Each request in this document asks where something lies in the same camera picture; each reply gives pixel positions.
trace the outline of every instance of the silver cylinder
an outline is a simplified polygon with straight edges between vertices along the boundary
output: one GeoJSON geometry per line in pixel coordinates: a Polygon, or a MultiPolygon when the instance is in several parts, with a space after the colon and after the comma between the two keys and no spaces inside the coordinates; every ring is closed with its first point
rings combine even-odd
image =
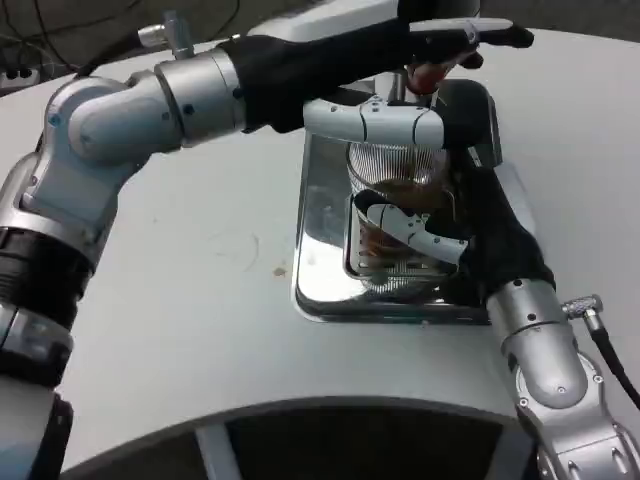
{"type": "Polygon", "coordinates": [[[155,73],[162,79],[179,118],[184,146],[244,128],[242,101],[234,97],[239,80],[225,52],[212,50],[161,63],[155,73]]]}
{"type": "Polygon", "coordinates": [[[529,392],[549,408],[567,408],[587,391],[571,326],[553,287],[516,280],[487,301],[502,351],[519,365],[529,392]]]}

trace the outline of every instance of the metal connector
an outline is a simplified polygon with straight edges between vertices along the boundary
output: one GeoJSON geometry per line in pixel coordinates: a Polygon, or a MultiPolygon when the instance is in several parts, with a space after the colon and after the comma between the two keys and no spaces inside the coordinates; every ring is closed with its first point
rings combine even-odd
{"type": "Polygon", "coordinates": [[[176,60],[195,55],[189,25],[175,11],[164,14],[164,24],[149,25],[138,30],[140,43],[146,48],[168,45],[176,60]]]}
{"type": "Polygon", "coordinates": [[[173,10],[164,14],[164,35],[176,60],[184,60],[195,55],[189,25],[173,10]]]}
{"type": "Polygon", "coordinates": [[[600,312],[604,310],[602,299],[593,294],[576,298],[562,304],[562,311],[569,320],[582,318],[590,333],[604,329],[604,323],[600,318],[600,312]]]}
{"type": "Polygon", "coordinates": [[[164,35],[164,25],[149,25],[148,27],[138,30],[140,43],[145,48],[161,47],[167,44],[167,38],[164,35]]]}

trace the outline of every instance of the stainless steel tray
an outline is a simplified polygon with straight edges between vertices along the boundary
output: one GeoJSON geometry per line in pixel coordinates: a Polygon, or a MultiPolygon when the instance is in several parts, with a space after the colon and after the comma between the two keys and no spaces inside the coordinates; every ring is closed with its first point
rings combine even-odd
{"type": "MultiPolygon", "coordinates": [[[[475,82],[445,84],[440,95],[447,105],[457,99],[486,110],[487,139],[470,154],[484,165],[500,163],[491,97],[475,82]]],[[[368,268],[371,265],[354,256],[357,232],[350,208],[347,147],[307,135],[293,275],[293,297],[300,310],[319,321],[487,324],[475,287],[463,275],[434,276],[418,260],[410,262],[408,270],[387,265],[385,271],[379,265],[368,268]]]]}

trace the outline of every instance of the black robot arm segment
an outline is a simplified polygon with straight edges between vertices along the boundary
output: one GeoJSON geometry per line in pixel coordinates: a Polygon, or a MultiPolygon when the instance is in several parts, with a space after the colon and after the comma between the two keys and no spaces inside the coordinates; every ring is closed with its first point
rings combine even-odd
{"type": "Polygon", "coordinates": [[[302,40],[277,36],[283,32],[289,31],[276,24],[219,45],[237,72],[234,96],[246,104],[249,131],[264,125],[281,133],[300,128],[305,102],[379,72],[415,61],[442,63],[485,41],[513,47],[533,43],[531,32],[502,19],[407,23],[393,18],[329,37],[301,35],[302,40]]]}
{"type": "Polygon", "coordinates": [[[461,265],[486,302],[543,478],[640,478],[637,446],[607,409],[597,364],[578,350],[535,237],[518,222],[494,169],[462,152],[452,163],[474,231],[461,265]]]}

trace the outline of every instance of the power strip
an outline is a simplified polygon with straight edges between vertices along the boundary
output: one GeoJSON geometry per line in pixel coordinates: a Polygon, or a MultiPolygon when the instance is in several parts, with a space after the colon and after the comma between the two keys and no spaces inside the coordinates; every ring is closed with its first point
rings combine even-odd
{"type": "Polygon", "coordinates": [[[0,97],[40,83],[40,72],[33,68],[6,71],[0,74],[0,97]]]}

